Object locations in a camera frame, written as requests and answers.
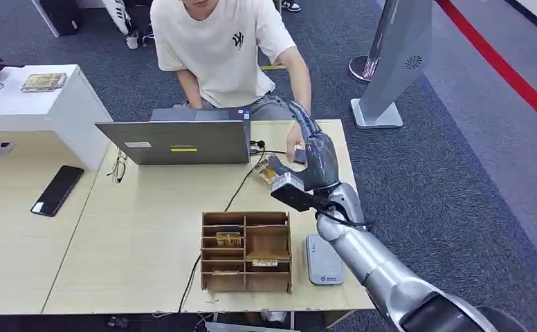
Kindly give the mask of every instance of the white t-shirt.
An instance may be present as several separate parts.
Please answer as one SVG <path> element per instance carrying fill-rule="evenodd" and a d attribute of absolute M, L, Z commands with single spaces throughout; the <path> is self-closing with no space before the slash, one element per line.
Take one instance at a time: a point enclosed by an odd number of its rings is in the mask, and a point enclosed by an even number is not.
<path fill-rule="evenodd" d="M 272 0 L 219 0 L 203 21 L 181 0 L 154 0 L 150 16 L 158 66 L 190 70 L 216 107 L 245 106 L 275 88 L 258 67 L 257 46 L 271 63 L 295 46 Z"/>

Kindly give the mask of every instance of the wooden compartment box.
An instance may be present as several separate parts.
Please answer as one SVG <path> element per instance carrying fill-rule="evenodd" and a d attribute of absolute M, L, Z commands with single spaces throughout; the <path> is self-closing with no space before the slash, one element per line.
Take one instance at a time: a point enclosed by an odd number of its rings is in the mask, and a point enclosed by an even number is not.
<path fill-rule="evenodd" d="M 206 212 L 201 289 L 291 292 L 291 228 L 284 212 Z"/>

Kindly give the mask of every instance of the pole base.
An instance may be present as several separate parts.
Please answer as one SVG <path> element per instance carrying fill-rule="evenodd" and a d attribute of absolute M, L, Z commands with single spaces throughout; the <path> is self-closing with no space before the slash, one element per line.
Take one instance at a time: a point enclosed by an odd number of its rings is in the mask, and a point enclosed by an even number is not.
<path fill-rule="evenodd" d="M 355 57 L 350 60 L 350 63 L 348 64 L 350 77 L 363 84 L 370 83 L 378 62 L 379 59 L 373 61 L 365 55 Z"/>
<path fill-rule="evenodd" d="M 403 126 L 403 119 L 401 119 L 395 103 L 392 103 L 376 120 L 368 121 L 364 118 L 360 99 L 350 100 L 350 107 L 354 114 L 354 122 L 359 129 L 401 128 Z"/>

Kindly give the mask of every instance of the red line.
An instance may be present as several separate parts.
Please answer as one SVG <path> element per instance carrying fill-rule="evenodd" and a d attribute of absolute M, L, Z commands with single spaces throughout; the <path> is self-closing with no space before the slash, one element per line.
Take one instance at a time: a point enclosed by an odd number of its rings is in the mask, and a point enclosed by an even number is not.
<path fill-rule="evenodd" d="M 497 53 L 497 51 L 474 29 L 466 17 L 450 2 L 436 0 L 458 30 L 474 45 L 487 62 L 503 77 L 505 81 L 537 112 L 537 91 L 513 69 L 513 67 Z"/>

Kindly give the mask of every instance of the metal pole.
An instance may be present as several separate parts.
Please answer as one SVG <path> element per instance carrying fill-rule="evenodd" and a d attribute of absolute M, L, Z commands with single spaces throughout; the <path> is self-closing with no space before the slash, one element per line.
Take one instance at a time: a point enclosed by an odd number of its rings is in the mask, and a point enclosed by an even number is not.
<path fill-rule="evenodd" d="M 399 0 L 387 0 L 383 6 L 383 13 L 381 14 L 381 19 L 379 20 L 379 25 L 376 27 L 376 32 L 374 33 L 374 40 L 372 41 L 372 46 L 370 47 L 370 53 L 366 57 L 364 55 L 355 57 L 350 61 L 348 69 L 350 71 L 350 77 L 359 81 L 360 83 L 369 83 L 374 76 L 374 70 L 376 65 L 379 62 L 381 55 L 381 49 L 383 45 L 383 40 L 385 35 L 391 26 L 391 21 L 395 8 L 397 8 L 397 2 Z"/>

